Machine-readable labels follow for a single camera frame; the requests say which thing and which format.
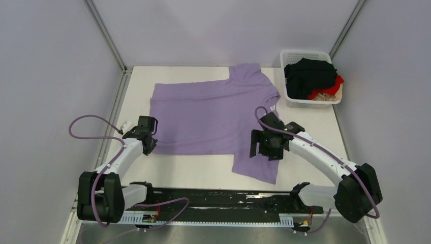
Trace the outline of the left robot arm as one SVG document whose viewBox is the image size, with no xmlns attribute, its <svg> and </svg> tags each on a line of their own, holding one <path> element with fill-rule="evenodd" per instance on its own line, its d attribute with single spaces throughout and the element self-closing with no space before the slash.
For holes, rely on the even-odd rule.
<svg viewBox="0 0 431 244">
<path fill-rule="evenodd" d="M 131 165 L 141 156 L 154 150 L 158 120 L 151 116 L 139 116 L 137 124 L 124 122 L 121 127 L 109 123 L 120 137 L 116 153 L 94 171 L 84 171 L 78 181 L 76 214 L 83 221 L 96 221 L 102 227 L 118 223 L 124 211 L 139 205 L 143 210 L 152 209 L 156 197 L 151 183 L 121 183 Z"/>
</svg>

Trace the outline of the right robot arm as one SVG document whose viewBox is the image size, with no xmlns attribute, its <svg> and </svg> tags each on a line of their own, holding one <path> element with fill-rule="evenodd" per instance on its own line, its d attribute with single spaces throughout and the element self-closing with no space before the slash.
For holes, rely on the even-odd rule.
<svg viewBox="0 0 431 244">
<path fill-rule="evenodd" d="M 261 130 L 251 131 L 250 157 L 257 154 L 269 161 L 281 160 L 288 151 L 322 172 L 332 186 L 309 182 L 297 184 L 290 198 L 296 212 L 310 206 L 335 208 L 346 220 L 357 223 L 363 217 L 378 219 L 377 205 L 383 196 L 375 169 L 368 163 L 358 165 L 332 153 L 295 122 L 283 123 L 273 112 L 256 117 Z"/>
</svg>

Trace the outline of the purple t shirt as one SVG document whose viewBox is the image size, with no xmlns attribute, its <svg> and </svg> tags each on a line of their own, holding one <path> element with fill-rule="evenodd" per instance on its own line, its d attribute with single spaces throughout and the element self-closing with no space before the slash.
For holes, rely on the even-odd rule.
<svg viewBox="0 0 431 244">
<path fill-rule="evenodd" d="M 250 157 L 251 132 L 280 94 L 258 64 L 229 68 L 226 80 L 155 85 L 150 116 L 162 155 L 233 155 L 232 171 L 275 184 L 279 162 Z"/>
</svg>

